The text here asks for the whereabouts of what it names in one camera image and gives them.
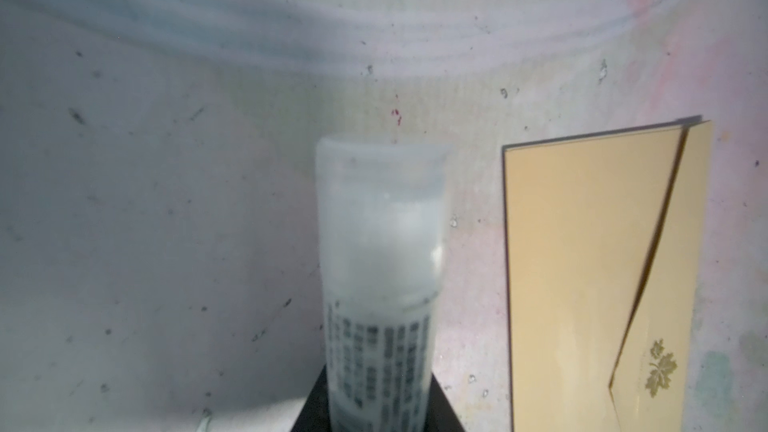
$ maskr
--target yellow envelope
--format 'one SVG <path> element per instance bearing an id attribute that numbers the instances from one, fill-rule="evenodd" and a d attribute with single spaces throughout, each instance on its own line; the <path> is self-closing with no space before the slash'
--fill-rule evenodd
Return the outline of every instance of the yellow envelope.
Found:
<path id="1" fill-rule="evenodd" d="M 504 149 L 514 432 L 679 432 L 711 134 Z"/>

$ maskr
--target gold leaf design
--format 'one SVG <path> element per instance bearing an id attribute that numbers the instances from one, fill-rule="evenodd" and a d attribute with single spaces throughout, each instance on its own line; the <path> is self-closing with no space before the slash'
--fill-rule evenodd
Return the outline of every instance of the gold leaf design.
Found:
<path id="1" fill-rule="evenodd" d="M 650 363 L 652 369 L 650 370 L 648 380 L 645 382 L 645 388 L 650 390 L 650 396 L 652 398 L 656 397 L 659 388 L 670 388 L 670 382 L 672 381 L 670 375 L 677 369 L 677 362 L 674 360 L 674 354 L 670 352 L 666 355 L 662 355 L 663 353 L 664 340 L 659 339 L 655 341 L 654 346 L 650 348 L 650 356 L 657 361 Z"/>

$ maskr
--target gold envelope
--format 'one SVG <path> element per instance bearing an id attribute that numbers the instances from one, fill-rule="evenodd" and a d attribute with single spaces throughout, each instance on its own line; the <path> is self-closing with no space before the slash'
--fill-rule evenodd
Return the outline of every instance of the gold envelope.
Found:
<path id="1" fill-rule="evenodd" d="M 504 149 L 514 432 L 679 432 L 711 134 Z"/>

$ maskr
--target clear plastic container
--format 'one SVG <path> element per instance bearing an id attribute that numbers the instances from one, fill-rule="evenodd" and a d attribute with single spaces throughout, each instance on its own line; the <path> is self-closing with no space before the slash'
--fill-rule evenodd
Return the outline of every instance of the clear plastic container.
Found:
<path id="1" fill-rule="evenodd" d="M 446 146 L 327 137 L 316 182 L 333 432 L 421 432 L 442 288 Z"/>

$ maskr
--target black object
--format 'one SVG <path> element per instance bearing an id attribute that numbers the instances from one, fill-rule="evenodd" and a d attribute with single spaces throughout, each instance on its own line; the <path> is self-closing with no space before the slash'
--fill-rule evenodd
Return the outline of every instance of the black object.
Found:
<path id="1" fill-rule="evenodd" d="M 328 413 L 328 379 L 326 368 L 322 368 L 320 376 L 312 387 L 310 396 L 306 398 L 304 407 L 296 418 L 291 432 L 332 432 L 331 418 Z M 424 432 L 464 432 L 461 422 L 451 408 L 446 395 L 442 392 L 435 375 L 429 385 L 429 403 L 427 405 L 427 420 Z"/>

